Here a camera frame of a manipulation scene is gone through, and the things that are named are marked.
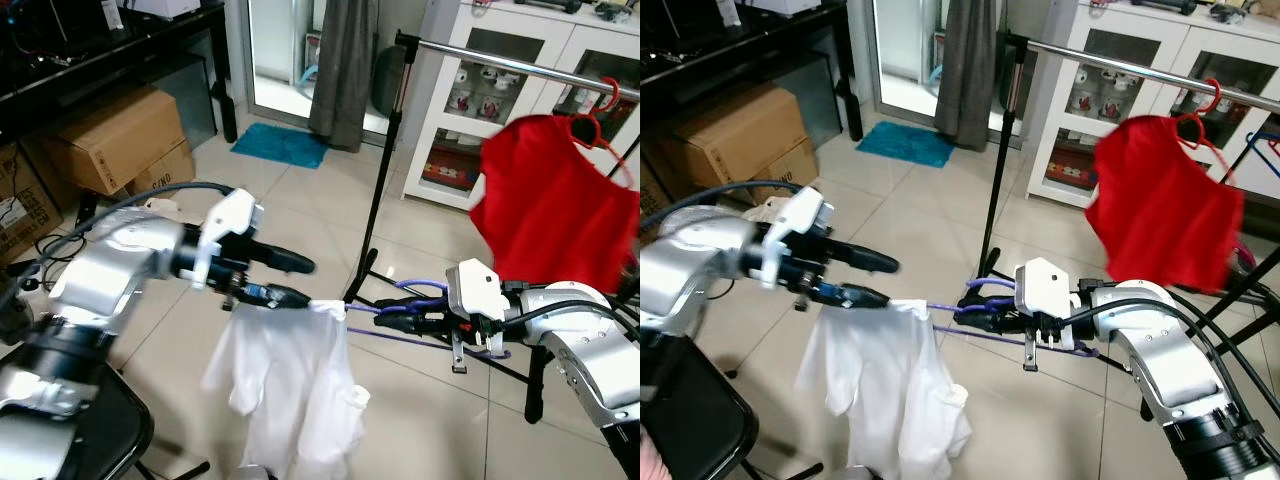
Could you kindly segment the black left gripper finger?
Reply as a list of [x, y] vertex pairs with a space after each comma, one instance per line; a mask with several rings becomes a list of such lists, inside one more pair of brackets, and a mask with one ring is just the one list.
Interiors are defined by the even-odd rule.
[[282, 273], [312, 274], [316, 269], [311, 259], [274, 244], [251, 244], [247, 255], [252, 261]]
[[264, 308], [307, 308], [311, 297], [287, 285], [244, 285], [242, 302]]
[[861, 285], [819, 285], [817, 302], [840, 308], [886, 308], [890, 297]]
[[888, 255], [851, 243], [835, 243], [828, 247], [829, 257], [868, 273], [897, 273], [899, 260]]

